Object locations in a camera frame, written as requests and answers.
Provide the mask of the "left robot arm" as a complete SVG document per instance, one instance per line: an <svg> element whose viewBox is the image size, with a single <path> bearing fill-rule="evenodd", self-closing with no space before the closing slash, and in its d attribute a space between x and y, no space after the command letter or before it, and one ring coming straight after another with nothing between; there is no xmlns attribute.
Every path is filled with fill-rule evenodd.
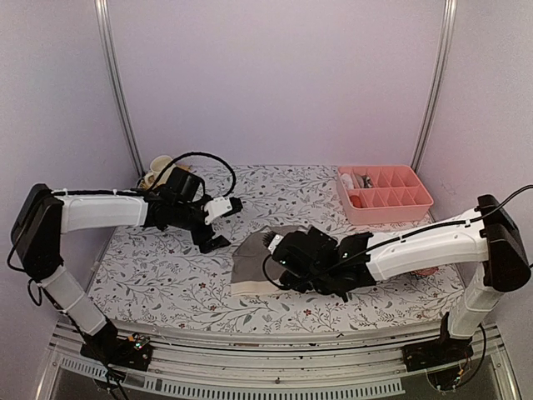
<svg viewBox="0 0 533 400"><path fill-rule="evenodd" d="M35 303L47 298L82 337L82 355L105 365L147 362L152 348L146 336L133 333L122 338L113 321L95 304L85 288L88 260L67 265L76 256L101 250L116 228L178 228L191 234L203 253L229 245L216 235L213 223L242 210L242 201L230 193L213 197L197 194L202 178L174 171L167 182L148 189L52 190L34 185L13 224L11 258L15 269L37 285Z"/></svg>

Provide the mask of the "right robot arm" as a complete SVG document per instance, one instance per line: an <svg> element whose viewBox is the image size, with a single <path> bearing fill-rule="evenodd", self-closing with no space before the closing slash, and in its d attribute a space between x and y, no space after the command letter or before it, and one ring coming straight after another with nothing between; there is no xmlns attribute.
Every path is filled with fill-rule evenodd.
<svg viewBox="0 0 533 400"><path fill-rule="evenodd" d="M531 279L519 228L491 195L443 222L399 232L363 232L337 241L310 227L263 238L269 258L283 267L276 286L300 293L337 295L343 301L357 288L404 273L446 264L477 263L461 300L441 319L438 338L402 348L410 372L472 356L472 337L504 293Z"/></svg>

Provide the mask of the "taupe underwear cream waistband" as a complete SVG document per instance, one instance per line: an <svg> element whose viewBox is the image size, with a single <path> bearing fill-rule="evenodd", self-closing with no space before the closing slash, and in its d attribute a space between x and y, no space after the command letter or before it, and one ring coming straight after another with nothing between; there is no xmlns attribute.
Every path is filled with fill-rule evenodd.
<svg viewBox="0 0 533 400"><path fill-rule="evenodd" d="M302 225L265 226L249 234L232 254L231 295L261 296L278 294L281 290L271 284L262 271L262 263L269 254L263 238L268 233L285 236L295 231L306 232Z"/></svg>

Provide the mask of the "grey boxer briefs white trim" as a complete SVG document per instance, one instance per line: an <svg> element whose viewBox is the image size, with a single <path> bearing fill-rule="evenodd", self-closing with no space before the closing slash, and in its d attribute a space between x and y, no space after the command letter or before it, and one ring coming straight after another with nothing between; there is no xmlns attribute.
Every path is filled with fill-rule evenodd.
<svg viewBox="0 0 533 400"><path fill-rule="evenodd" d="M353 172L351 176L353 184L357 188L371 189L376 186L370 175Z"/></svg>

